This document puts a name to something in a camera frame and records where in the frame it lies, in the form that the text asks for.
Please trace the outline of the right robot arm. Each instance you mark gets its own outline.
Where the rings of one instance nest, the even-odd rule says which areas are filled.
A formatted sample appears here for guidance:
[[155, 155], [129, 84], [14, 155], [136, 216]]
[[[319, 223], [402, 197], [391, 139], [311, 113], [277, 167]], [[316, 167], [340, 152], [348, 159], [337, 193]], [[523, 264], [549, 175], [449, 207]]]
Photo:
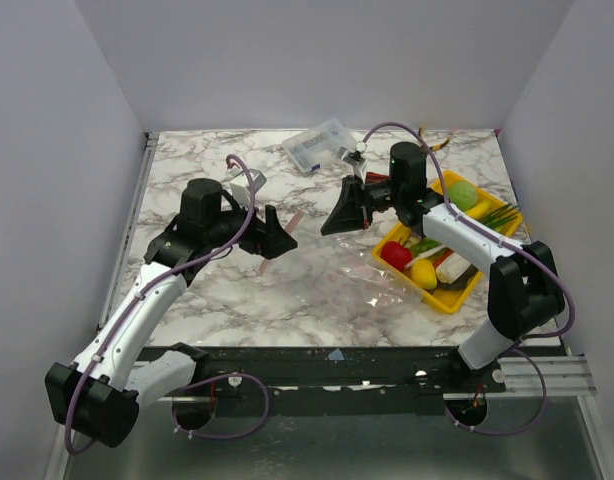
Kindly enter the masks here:
[[426, 160], [420, 146], [398, 142], [390, 149], [387, 179], [366, 183], [345, 176], [321, 233], [365, 229], [374, 213], [392, 208], [404, 226], [445, 245], [487, 276], [488, 318], [457, 347], [446, 370], [449, 384], [467, 392], [481, 383], [483, 368], [560, 314], [565, 299], [551, 250], [542, 242], [523, 245], [471, 220], [428, 187]]

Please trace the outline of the red toy apple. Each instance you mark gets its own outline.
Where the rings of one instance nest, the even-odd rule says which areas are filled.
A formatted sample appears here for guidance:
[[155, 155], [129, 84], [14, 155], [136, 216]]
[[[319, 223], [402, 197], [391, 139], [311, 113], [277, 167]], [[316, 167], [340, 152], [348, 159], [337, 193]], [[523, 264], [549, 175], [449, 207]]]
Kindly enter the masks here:
[[399, 271], [405, 270], [413, 260], [411, 251], [396, 241], [388, 241], [383, 245], [380, 258]]

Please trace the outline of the orange toy carrot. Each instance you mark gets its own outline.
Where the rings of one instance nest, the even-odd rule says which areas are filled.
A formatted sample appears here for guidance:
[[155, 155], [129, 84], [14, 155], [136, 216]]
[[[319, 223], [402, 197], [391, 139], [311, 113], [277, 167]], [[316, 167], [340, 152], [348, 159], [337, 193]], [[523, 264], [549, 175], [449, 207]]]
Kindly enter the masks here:
[[452, 251], [447, 250], [433, 262], [433, 267], [437, 268], [438, 266], [440, 266], [452, 253]]

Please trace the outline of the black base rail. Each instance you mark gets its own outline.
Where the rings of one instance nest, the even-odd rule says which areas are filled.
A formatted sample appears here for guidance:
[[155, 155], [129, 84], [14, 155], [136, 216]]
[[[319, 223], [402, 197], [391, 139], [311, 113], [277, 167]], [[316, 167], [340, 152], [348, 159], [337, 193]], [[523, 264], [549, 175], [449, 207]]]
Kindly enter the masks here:
[[192, 380], [214, 387], [174, 390], [196, 413], [211, 398], [222, 417], [441, 415], [444, 400], [502, 393], [499, 364], [459, 379], [448, 347], [206, 347]]

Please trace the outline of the red black utility knife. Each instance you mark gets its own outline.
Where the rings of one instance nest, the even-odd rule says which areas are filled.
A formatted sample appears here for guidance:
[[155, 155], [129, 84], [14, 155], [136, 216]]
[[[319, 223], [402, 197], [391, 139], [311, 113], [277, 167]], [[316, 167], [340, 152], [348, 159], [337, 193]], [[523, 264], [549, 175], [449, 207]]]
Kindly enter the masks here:
[[389, 175], [378, 174], [376, 172], [368, 172], [365, 176], [365, 183], [373, 184], [373, 183], [388, 181], [389, 179], [390, 179]]

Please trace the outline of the yellow toy lemon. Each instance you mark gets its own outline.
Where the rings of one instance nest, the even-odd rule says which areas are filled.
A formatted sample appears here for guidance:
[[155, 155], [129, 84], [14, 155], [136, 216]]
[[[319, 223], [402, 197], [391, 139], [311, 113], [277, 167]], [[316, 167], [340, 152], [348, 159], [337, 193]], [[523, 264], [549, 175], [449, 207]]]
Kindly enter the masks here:
[[434, 290], [438, 279], [433, 263], [428, 259], [421, 259], [413, 263], [410, 269], [411, 280], [420, 288]]

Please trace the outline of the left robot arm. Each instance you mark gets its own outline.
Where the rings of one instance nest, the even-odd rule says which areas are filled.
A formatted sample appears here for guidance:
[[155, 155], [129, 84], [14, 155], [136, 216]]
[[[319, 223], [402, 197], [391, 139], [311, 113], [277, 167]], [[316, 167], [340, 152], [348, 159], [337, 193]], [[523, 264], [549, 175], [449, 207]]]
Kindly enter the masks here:
[[170, 306], [188, 289], [212, 253], [233, 245], [275, 259], [296, 249], [268, 205], [259, 219], [212, 179], [188, 182], [179, 213], [154, 238], [134, 285], [95, 339], [69, 365], [55, 363], [45, 377], [51, 411], [65, 432], [107, 447], [119, 446], [139, 413], [165, 394], [201, 393], [209, 380], [207, 355], [178, 343], [157, 360], [134, 364]]

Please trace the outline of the clear plastic organizer box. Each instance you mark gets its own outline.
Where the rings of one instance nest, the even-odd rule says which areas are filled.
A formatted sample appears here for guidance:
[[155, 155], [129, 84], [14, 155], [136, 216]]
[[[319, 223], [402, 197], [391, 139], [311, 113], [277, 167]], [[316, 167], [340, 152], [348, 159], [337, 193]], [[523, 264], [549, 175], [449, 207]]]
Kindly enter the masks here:
[[303, 175], [340, 161], [356, 144], [350, 130], [337, 119], [327, 120], [281, 142], [289, 160]]

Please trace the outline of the yellow plastic tray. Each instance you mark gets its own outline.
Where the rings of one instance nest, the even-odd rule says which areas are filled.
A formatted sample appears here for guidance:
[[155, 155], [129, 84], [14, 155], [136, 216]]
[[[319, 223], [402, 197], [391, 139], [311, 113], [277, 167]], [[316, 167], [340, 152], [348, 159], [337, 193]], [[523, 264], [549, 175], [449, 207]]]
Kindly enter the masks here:
[[[459, 174], [450, 170], [445, 170], [443, 172], [443, 176], [448, 187], [460, 181], [467, 181]], [[490, 208], [487, 210], [487, 214], [505, 206], [505, 202], [500, 200], [498, 197], [490, 194], [486, 190], [476, 185], [473, 186], [477, 190], [479, 202], [490, 202]], [[503, 234], [507, 237], [512, 237], [512, 235], [516, 232], [516, 230], [523, 222], [523, 217], [517, 208], [506, 216], [512, 216], [513, 218], [495, 230], [496, 232]], [[469, 281], [463, 286], [463, 288], [457, 290], [451, 290], [449, 289], [449, 287], [441, 287], [440, 284], [433, 291], [419, 288], [419, 286], [410, 277], [410, 269], [406, 269], [403, 271], [398, 270], [391, 264], [386, 262], [381, 256], [381, 252], [385, 244], [390, 241], [403, 243], [410, 236], [411, 229], [405, 227], [401, 223], [396, 223], [395, 226], [389, 231], [389, 233], [387, 233], [373, 248], [371, 256], [383, 269], [393, 274], [394, 277], [403, 285], [406, 285], [408, 288], [413, 289], [414, 292], [420, 294], [422, 298], [421, 301], [431, 306], [434, 310], [443, 314], [453, 314], [458, 312], [458, 310], [465, 302], [466, 298], [471, 294], [471, 292], [474, 290], [481, 278], [483, 278], [483, 274], [479, 271], [476, 271], [468, 277]]]

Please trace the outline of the toy celery stalk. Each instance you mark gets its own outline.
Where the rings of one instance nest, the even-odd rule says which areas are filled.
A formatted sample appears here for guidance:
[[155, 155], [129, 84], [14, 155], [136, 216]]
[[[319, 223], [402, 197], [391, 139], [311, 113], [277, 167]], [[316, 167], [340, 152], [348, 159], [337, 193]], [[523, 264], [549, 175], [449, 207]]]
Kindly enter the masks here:
[[457, 253], [446, 257], [436, 268], [436, 277], [443, 288], [462, 289], [479, 270]]

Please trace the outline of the green toy scallion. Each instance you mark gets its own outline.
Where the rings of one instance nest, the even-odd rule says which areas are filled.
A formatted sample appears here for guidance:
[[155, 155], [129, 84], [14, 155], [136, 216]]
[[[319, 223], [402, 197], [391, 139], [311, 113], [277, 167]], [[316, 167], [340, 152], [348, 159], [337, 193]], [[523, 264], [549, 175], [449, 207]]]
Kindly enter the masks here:
[[512, 204], [505, 204], [492, 212], [486, 214], [480, 223], [484, 226], [496, 230], [512, 222], [518, 215], [519, 209]]

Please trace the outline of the green toy cabbage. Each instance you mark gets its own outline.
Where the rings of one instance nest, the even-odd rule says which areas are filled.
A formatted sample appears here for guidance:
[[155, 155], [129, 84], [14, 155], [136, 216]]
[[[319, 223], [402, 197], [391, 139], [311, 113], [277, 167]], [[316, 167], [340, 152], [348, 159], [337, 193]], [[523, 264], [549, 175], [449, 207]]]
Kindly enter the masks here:
[[476, 187], [467, 181], [452, 184], [447, 190], [447, 195], [450, 202], [463, 212], [475, 207], [479, 201]]

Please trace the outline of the clear zip top bag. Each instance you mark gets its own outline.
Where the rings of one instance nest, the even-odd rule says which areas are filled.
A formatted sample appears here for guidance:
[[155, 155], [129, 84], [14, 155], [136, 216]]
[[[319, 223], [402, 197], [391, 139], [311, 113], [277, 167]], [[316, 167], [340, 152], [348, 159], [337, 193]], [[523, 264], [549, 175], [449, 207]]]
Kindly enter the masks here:
[[420, 295], [347, 236], [323, 236], [321, 217], [297, 212], [289, 221], [298, 247], [258, 268], [264, 284], [311, 313], [340, 323], [384, 321], [419, 305]]

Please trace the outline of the yellow toy banana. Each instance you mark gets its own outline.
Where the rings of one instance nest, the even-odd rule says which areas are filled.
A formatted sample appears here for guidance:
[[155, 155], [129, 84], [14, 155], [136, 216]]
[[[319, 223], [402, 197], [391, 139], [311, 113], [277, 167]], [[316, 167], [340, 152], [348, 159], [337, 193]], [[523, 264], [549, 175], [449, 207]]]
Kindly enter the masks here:
[[481, 221], [492, 211], [492, 203], [489, 200], [478, 202], [474, 207], [465, 211], [465, 215], [469, 218]]

